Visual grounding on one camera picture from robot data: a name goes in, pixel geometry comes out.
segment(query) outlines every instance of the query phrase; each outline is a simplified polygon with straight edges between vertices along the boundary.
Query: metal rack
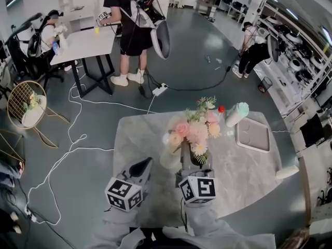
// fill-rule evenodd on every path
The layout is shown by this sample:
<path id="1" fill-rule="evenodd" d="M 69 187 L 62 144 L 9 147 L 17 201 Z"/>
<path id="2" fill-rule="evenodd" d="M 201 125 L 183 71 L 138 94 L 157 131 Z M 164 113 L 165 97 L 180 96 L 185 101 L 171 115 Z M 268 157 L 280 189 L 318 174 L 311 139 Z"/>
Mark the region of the metal rack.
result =
<path id="1" fill-rule="evenodd" d="M 313 77 L 313 80 L 310 81 L 308 84 L 300 84 L 298 82 L 294 82 L 295 76 L 292 75 L 292 72 L 287 69 L 287 65 L 282 64 L 281 61 L 278 61 L 278 64 L 275 64 L 275 66 L 268 67 L 270 70 L 273 67 L 273 72 L 275 74 L 270 74 L 272 77 L 274 77 L 275 81 L 279 85 L 279 89 L 281 89 L 281 91 L 283 91 L 284 95 L 287 97 L 285 111 L 281 112 L 283 118 L 286 118 L 290 114 L 292 114 L 298 107 L 300 107 L 303 102 L 305 102 L 316 91 L 316 89 L 326 78 L 328 78 L 329 82 L 332 80 L 332 54 L 328 57 L 323 52 L 323 50 L 303 30 L 301 30 L 301 28 L 294 24 L 290 19 L 279 13 L 278 10 L 267 4 L 265 4 L 265 7 L 273 11 L 274 14 L 278 15 L 281 19 L 285 20 L 287 22 L 287 25 L 289 25 L 289 27 L 293 31 L 297 31 L 297 35 L 300 36 L 302 40 L 307 42 L 307 44 L 315 52 L 315 56 L 317 56 L 324 65 L 319 72 L 315 71 L 315 69 L 313 69 L 310 64 L 310 61 L 304 58 L 303 55 L 295 49 L 295 45 L 289 39 L 287 39 L 282 33 L 278 32 L 270 22 L 262 18 L 258 18 L 257 24 L 259 25 L 260 23 L 263 23 L 273 36 L 281 38 L 287 45 L 286 50 L 296 58 L 300 59 L 306 70 Z M 287 81 L 286 85 L 280 82 L 281 78 L 284 81 Z M 294 83 L 295 85 L 297 84 L 299 86 L 301 92 L 299 95 L 291 97 L 292 93 L 294 94 L 295 89 L 297 89 Z"/>

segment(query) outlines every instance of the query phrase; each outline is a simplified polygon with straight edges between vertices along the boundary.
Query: white flower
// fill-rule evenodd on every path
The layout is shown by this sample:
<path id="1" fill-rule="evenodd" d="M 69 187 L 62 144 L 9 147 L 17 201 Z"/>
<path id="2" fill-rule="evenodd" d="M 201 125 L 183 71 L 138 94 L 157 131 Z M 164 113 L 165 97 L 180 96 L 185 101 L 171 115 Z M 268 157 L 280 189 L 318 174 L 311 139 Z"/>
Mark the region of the white flower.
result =
<path id="1" fill-rule="evenodd" d="M 206 118 L 205 118 L 204 116 L 201 116 L 201 117 L 199 118 L 199 122 L 201 122 L 201 123 L 206 123 Z"/>
<path id="2" fill-rule="evenodd" d="M 191 150 L 196 156 L 203 155 L 207 151 L 207 149 L 208 149 L 208 146 L 206 143 L 191 145 Z"/>
<path id="3" fill-rule="evenodd" d="M 206 102 L 205 103 L 208 109 L 214 109 L 216 106 L 214 106 L 211 102 Z"/>

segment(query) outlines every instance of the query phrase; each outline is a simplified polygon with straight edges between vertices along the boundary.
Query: trash bin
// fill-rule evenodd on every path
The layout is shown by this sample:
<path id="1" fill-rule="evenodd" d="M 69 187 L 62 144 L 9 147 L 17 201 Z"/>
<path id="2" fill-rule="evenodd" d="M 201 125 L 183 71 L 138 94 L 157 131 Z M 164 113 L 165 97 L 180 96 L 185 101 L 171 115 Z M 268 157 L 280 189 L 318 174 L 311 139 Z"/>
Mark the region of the trash bin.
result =
<path id="1" fill-rule="evenodd" d="M 272 81 L 268 77 L 264 77 L 261 83 L 258 85 L 258 89 L 260 92 L 265 93 L 272 86 Z"/>

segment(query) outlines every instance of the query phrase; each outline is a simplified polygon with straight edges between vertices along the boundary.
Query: black shorts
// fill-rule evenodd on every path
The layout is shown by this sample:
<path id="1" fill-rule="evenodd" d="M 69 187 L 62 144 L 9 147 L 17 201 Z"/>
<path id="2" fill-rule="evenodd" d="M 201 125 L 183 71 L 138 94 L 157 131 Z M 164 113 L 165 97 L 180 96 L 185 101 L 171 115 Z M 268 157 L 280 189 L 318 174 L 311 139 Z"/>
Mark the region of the black shorts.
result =
<path id="1" fill-rule="evenodd" d="M 150 28 L 136 26 L 133 33 L 123 34 L 120 40 L 121 54 L 140 56 L 143 50 L 152 47 L 150 33 Z"/>

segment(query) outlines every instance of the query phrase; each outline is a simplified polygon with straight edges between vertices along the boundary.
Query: gold wire chair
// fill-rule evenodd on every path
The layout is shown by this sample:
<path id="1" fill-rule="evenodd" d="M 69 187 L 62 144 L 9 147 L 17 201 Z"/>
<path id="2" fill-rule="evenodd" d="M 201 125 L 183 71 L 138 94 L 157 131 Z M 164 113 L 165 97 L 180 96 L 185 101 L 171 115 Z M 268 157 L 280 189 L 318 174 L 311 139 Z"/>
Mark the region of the gold wire chair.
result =
<path id="1" fill-rule="evenodd" d="M 46 113 L 47 109 L 49 109 L 53 114 L 48 115 Z M 60 119 L 69 123 L 65 117 L 57 114 L 47 106 L 46 93 L 42 86 L 37 82 L 29 80 L 18 84 L 12 90 L 8 98 L 7 113 L 9 120 L 14 126 L 25 130 L 33 129 L 39 135 L 42 142 L 51 148 L 58 147 L 36 127 L 43 118 L 44 114 L 47 116 L 58 116 Z M 46 143 L 43 138 L 45 138 L 51 145 Z"/>

